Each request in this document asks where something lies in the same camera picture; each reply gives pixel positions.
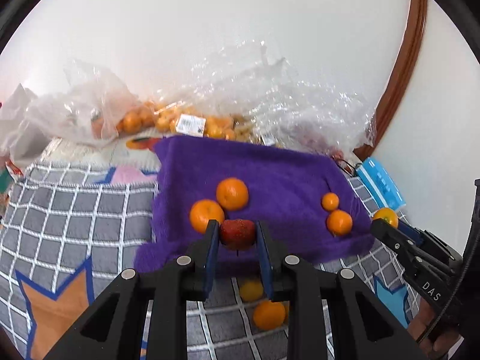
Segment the clear plastic wrap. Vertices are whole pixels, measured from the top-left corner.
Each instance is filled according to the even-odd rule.
[[[117,123],[140,105],[109,69],[73,60],[65,75],[68,93],[48,94],[31,103],[25,117],[47,136],[102,147],[118,136]]]
[[[373,143],[376,104],[301,81],[284,58],[268,63],[263,42],[224,48],[195,65],[192,74],[195,84],[171,95],[159,91],[155,119],[161,132],[185,132],[184,113],[205,120],[205,136],[338,158]],[[191,135],[200,136],[190,119]]]

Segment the blue package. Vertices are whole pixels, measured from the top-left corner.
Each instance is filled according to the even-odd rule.
[[[380,208],[390,207],[398,211],[405,206],[397,186],[375,158],[367,158],[356,171]]]

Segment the purple towel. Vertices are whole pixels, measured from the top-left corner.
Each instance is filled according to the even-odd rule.
[[[360,254],[370,249],[370,218],[341,170],[330,158],[274,147],[209,138],[175,136],[161,140],[155,152],[162,162],[160,193],[153,202],[152,228],[156,243],[142,245],[135,267],[148,272],[185,253],[201,238],[189,221],[198,200],[215,200],[220,181],[236,177],[248,187],[250,201],[227,219],[266,221],[272,237],[285,242],[289,252],[312,263]],[[326,229],[328,212],[321,206],[327,192],[340,198],[340,209],[353,218],[345,237]],[[256,249],[218,251],[217,269],[228,274],[258,267]]]

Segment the barcode label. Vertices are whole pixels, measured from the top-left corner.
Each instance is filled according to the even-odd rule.
[[[262,138],[262,142],[265,146],[273,146],[277,143],[275,137],[270,133],[261,134],[260,137]]]
[[[203,137],[206,120],[202,117],[181,114],[177,123],[177,132],[193,137]]]

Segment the human hand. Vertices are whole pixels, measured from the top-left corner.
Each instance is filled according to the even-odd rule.
[[[417,339],[434,318],[434,310],[426,300],[421,298],[418,314],[410,322],[407,330],[414,339]],[[458,334],[456,330],[448,329],[438,336],[433,343],[428,339],[428,337],[425,337],[425,339],[420,343],[420,349],[429,357],[429,359],[438,359],[448,352],[448,350],[455,345],[459,339],[460,334]]]

